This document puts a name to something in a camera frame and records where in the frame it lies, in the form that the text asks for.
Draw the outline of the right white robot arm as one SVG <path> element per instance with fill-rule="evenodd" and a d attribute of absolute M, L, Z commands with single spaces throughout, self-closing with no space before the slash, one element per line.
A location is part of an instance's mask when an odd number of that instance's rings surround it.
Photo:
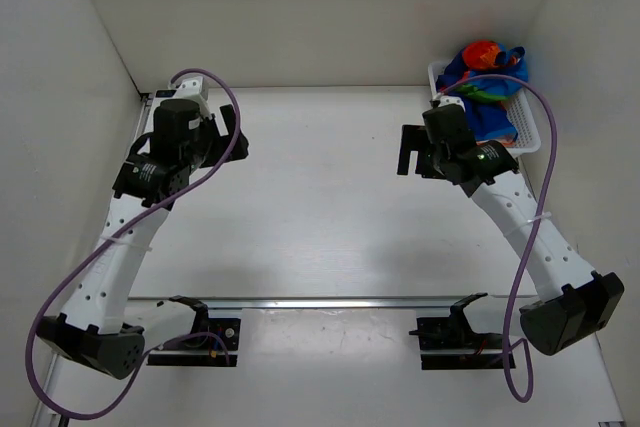
<path fill-rule="evenodd" d="M 495 140 L 476 143 L 462 106 L 440 105 L 422 117 L 401 130 L 397 172 L 407 175 L 415 157 L 417 175 L 460 187 L 495 223 L 538 296 L 519 310 L 526 339 L 552 356 L 603 329 L 624 293 L 621 279 L 598 273 L 571 248 L 509 151 Z"/>

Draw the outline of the rainbow striped shorts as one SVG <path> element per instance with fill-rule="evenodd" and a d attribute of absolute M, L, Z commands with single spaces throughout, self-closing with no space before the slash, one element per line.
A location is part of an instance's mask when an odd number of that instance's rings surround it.
<path fill-rule="evenodd" d="M 462 48 L 435 81 L 441 92 L 459 83 L 452 91 L 464 103 L 469 128 L 478 142 L 497 140 L 506 146 L 518 139 L 516 127 L 508 120 L 506 102 L 529 80 L 522 46 L 506 48 L 492 40 L 479 40 Z"/>

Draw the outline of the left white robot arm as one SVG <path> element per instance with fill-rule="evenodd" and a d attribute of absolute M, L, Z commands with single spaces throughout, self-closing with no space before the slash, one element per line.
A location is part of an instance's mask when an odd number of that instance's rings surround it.
<path fill-rule="evenodd" d="M 208 106 L 212 78 L 193 69 L 156 93 L 159 102 L 113 184 L 97 255 L 61 312 L 36 324 L 36 336 L 65 359 L 125 379 L 160 345 L 180 339 L 198 347 L 208 339 L 206 306 L 197 299 L 175 296 L 133 316 L 125 309 L 153 238 L 176 200 L 197 186 L 194 173 L 248 155 L 235 100 L 220 109 L 227 132 L 218 129 Z"/>

